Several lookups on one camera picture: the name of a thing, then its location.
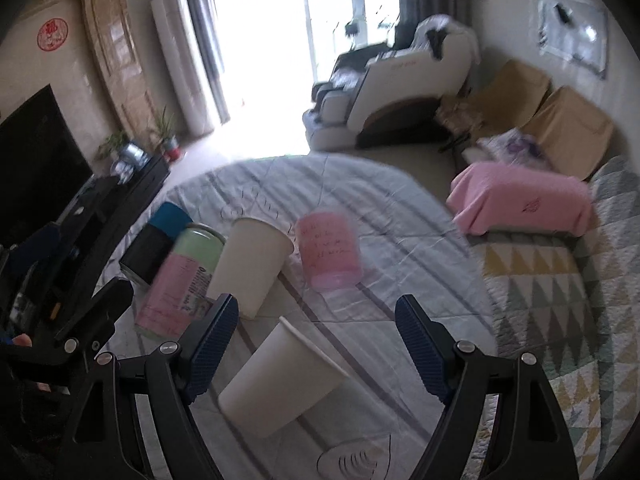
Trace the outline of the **pink translucent plastic cup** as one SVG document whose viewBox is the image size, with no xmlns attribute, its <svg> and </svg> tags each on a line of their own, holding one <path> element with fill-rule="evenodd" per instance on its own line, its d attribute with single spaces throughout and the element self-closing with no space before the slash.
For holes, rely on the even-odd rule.
<svg viewBox="0 0 640 480">
<path fill-rule="evenodd" d="M 359 237 L 344 210 L 311 211 L 296 222 L 295 236 L 303 274 L 312 289 L 329 292 L 361 280 Z"/>
</svg>

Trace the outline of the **white paper cup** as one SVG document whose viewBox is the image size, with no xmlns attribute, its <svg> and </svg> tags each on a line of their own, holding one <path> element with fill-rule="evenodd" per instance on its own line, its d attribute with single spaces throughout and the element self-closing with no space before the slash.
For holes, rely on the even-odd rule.
<svg viewBox="0 0 640 480">
<path fill-rule="evenodd" d="M 266 438 L 304 414 L 348 374 L 316 344 L 280 318 L 250 359 L 218 396 L 235 427 Z"/>
<path fill-rule="evenodd" d="M 239 218 L 220 255 L 206 297 L 232 295 L 243 318 L 256 318 L 286 259 L 292 240 L 262 220 Z"/>
</svg>

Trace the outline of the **white paper cup far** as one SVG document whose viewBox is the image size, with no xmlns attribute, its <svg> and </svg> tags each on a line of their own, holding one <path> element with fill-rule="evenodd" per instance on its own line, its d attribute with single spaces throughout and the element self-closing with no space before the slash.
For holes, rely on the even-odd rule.
<svg viewBox="0 0 640 480">
<path fill-rule="evenodd" d="M 232 295 L 243 318 L 256 318 L 286 259 L 292 240 L 262 220 L 239 218 L 220 255 L 206 297 Z"/>
</svg>

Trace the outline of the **blue and black tin can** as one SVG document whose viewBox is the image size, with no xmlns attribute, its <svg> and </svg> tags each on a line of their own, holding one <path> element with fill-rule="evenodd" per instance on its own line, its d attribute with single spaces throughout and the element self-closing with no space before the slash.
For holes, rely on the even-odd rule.
<svg viewBox="0 0 640 480">
<path fill-rule="evenodd" d="M 162 203 L 119 259 L 122 273 L 140 286 L 151 286 L 178 236 L 191 222 L 177 205 Z"/>
</svg>

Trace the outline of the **black tv cabinet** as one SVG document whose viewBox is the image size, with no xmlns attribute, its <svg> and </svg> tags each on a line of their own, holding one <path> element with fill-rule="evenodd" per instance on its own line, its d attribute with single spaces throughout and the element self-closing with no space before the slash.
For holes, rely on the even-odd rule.
<svg viewBox="0 0 640 480">
<path fill-rule="evenodd" d="M 61 243 L 53 269 L 71 278 L 100 275 L 131 226 L 148 208 L 169 176 L 156 155 L 125 183 L 117 176 L 91 178 L 63 212 Z"/>
</svg>

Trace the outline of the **patterned quilt sofa cover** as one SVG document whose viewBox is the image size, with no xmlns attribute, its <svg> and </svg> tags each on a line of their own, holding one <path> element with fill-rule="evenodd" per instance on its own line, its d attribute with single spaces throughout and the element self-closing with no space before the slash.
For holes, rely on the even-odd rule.
<svg viewBox="0 0 640 480">
<path fill-rule="evenodd" d="M 612 465 L 639 416 L 639 175 L 623 157 L 591 178 L 585 234 L 469 241 L 494 304 L 499 356 L 532 352 L 563 412 L 580 478 Z"/>
</svg>

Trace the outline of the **grey striped tablecloth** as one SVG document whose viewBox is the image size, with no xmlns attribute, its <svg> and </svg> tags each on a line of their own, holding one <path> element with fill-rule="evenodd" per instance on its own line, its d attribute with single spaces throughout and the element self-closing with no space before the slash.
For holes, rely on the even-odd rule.
<svg viewBox="0 0 640 480">
<path fill-rule="evenodd" d="M 191 408 L 227 479 L 405 479 L 442 404 L 426 392 L 395 324 L 413 296 L 456 339 L 494 353 L 492 302 L 450 212 L 404 172 L 344 155 L 235 162 L 158 198 L 228 234 L 267 222 L 294 249 L 254 318 L 239 322 L 213 383 Z M 280 320 L 346 380 L 269 437 L 234 426 L 219 395 Z"/>
</svg>

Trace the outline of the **pink towel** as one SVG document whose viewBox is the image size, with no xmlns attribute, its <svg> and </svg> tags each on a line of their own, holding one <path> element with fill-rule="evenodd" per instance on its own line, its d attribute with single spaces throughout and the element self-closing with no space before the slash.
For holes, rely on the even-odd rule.
<svg viewBox="0 0 640 480">
<path fill-rule="evenodd" d="M 582 236 L 593 212 L 585 182 L 500 162 L 474 162 L 458 174 L 446 206 L 470 235 L 506 228 Z"/>
</svg>

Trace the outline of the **black television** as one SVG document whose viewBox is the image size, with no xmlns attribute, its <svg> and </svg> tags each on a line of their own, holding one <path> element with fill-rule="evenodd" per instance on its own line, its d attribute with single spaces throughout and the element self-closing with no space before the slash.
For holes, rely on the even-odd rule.
<svg viewBox="0 0 640 480">
<path fill-rule="evenodd" d="M 45 86 L 1 124 L 1 246 L 55 222 L 93 171 Z"/>
</svg>

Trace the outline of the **potted plant red pot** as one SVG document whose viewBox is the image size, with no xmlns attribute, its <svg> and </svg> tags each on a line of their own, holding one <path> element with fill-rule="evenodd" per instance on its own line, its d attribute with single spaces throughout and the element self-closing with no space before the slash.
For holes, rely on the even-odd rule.
<svg viewBox="0 0 640 480">
<path fill-rule="evenodd" d="M 168 162 L 178 162 L 182 155 L 178 138 L 174 131 L 174 118 L 164 106 L 153 114 L 149 128 L 150 136 Z"/>
</svg>

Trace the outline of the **white purple pillow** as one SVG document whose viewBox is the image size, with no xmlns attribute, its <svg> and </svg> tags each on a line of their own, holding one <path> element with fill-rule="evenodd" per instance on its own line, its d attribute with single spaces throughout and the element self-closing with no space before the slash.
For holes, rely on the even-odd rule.
<svg viewBox="0 0 640 480">
<path fill-rule="evenodd" d="M 551 162 L 535 138 L 522 133 L 517 128 L 498 134 L 498 136 L 480 138 L 476 144 L 495 162 L 542 171 L 553 170 Z"/>
</svg>

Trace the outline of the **tan folding chair left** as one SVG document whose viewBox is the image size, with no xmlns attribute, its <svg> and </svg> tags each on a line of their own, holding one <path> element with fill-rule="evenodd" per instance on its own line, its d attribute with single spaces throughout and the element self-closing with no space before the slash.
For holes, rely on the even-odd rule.
<svg viewBox="0 0 640 480">
<path fill-rule="evenodd" d="M 435 119 L 449 140 L 439 153 L 521 127 L 534 117 L 550 87 L 551 77 L 543 70 L 510 60 L 484 89 L 464 98 L 443 96 Z"/>
</svg>

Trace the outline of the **white standing air conditioner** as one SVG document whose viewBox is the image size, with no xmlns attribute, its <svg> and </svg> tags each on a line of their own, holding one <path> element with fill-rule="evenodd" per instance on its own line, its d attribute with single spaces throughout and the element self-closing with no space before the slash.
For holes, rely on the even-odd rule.
<svg viewBox="0 0 640 480">
<path fill-rule="evenodd" d="M 188 0 L 152 0 L 151 8 L 186 128 L 194 138 L 208 136 L 217 125 L 217 109 Z"/>
</svg>

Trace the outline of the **glass sliding door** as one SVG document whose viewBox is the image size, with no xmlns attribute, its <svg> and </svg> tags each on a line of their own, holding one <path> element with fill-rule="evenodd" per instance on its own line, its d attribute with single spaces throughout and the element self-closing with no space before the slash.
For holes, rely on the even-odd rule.
<svg viewBox="0 0 640 480">
<path fill-rule="evenodd" d="M 209 0 L 232 117 L 303 110 L 349 50 L 393 40 L 398 0 Z"/>
</svg>

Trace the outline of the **wall whiteboard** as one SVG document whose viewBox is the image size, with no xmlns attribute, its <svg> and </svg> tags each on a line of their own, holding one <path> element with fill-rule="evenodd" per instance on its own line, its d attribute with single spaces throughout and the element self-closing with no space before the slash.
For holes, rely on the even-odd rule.
<svg viewBox="0 0 640 480">
<path fill-rule="evenodd" d="M 608 71 L 608 14 L 591 0 L 537 0 L 538 47 L 601 79 Z"/>
</svg>

